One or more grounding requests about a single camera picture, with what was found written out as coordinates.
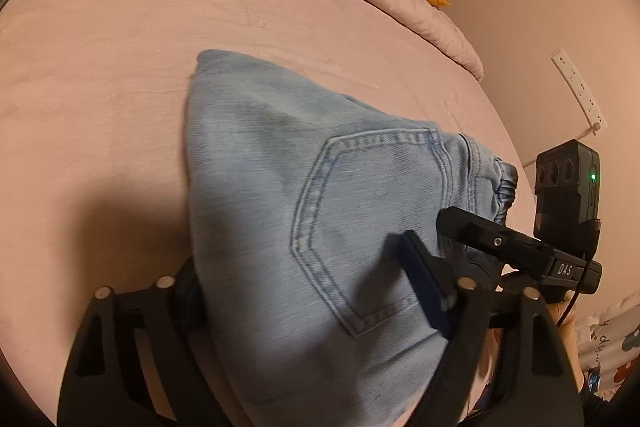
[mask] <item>black sleeve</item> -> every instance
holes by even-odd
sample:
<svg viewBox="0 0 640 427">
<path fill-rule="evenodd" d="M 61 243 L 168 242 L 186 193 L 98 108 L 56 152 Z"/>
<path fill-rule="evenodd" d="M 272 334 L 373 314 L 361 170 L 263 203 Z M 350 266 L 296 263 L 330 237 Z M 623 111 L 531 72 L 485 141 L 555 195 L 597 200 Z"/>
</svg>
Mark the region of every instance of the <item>black sleeve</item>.
<svg viewBox="0 0 640 427">
<path fill-rule="evenodd" d="M 584 424 L 589 427 L 589 424 L 602 412 L 608 402 L 595 396 L 587 387 L 586 380 L 582 385 L 582 390 L 580 391 L 580 399 L 582 400 Z"/>
</svg>

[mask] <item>blue denim shorts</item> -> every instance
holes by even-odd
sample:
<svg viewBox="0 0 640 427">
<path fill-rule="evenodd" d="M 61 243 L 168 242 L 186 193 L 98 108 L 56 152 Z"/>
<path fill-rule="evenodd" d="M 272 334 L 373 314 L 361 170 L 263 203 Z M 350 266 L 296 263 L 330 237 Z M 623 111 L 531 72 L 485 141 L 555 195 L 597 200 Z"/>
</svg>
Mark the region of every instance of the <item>blue denim shorts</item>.
<svg viewBox="0 0 640 427">
<path fill-rule="evenodd" d="M 188 102 L 196 270 L 255 427 L 390 425 L 446 341 L 394 257 L 414 229 L 459 275 L 501 266 L 438 239 L 451 205 L 504 222 L 516 169 L 475 140 L 384 114 L 270 62 L 209 50 Z"/>
</svg>

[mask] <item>electrical socket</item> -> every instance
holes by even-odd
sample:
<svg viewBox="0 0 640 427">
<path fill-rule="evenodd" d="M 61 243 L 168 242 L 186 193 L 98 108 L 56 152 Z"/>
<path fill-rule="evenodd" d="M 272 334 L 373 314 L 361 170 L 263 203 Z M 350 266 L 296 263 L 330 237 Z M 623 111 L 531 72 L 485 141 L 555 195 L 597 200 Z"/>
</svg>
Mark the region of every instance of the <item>electrical socket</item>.
<svg viewBox="0 0 640 427">
<path fill-rule="evenodd" d="M 591 90 L 585 83 L 580 71 L 577 70 L 574 63 L 568 57 L 566 52 L 560 48 L 551 56 L 551 60 L 554 62 L 566 83 L 569 84 L 569 88 L 575 95 L 576 100 L 580 104 L 584 115 L 587 117 L 589 125 L 593 130 L 593 134 L 596 131 L 600 131 L 607 126 L 604 120 L 602 112 L 598 107 Z"/>
</svg>

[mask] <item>hand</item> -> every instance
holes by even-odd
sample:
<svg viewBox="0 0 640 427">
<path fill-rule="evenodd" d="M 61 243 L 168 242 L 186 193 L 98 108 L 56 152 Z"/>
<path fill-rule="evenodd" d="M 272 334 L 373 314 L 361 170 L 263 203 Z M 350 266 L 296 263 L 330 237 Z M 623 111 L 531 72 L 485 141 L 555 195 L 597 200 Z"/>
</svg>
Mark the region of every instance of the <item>hand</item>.
<svg viewBox="0 0 640 427">
<path fill-rule="evenodd" d="M 564 296 L 564 301 L 556 304 L 548 304 L 546 307 L 549 310 L 549 314 L 551 315 L 551 320 L 555 323 L 560 320 L 560 317 L 564 313 L 564 310 L 569 305 L 569 301 L 571 297 L 574 295 L 574 292 L 567 292 Z M 582 374 L 582 370 L 580 368 L 580 360 L 578 358 L 578 336 L 575 332 L 575 308 L 571 310 L 571 312 L 567 315 L 562 325 L 558 328 L 558 332 L 560 333 L 560 338 L 562 339 L 562 343 L 564 344 L 564 349 L 569 357 L 569 362 L 571 363 L 571 369 L 574 373 L 575 378 L 575 386 L 578 388 L 578 392 L 582 389 L 584 385 L 584 375 Z"/>
</svg>

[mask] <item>back pocket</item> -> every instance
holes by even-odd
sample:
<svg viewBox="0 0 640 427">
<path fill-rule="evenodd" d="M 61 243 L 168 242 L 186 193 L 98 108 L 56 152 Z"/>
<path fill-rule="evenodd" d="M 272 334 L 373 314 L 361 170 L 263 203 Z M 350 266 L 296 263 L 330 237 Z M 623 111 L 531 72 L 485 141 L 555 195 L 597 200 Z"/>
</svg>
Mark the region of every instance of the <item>back pocket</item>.
<svg viewBox="0 0 640 427">
<path fill-rule="evenodd" d="M 343 327 L 357 337 L 417 300 L 394 256 L 414 229 L 438 254 L 451 159 L 438 129 L 384 129 L 327 140 L 300 196 L 291 251 Z"/>
</svg>

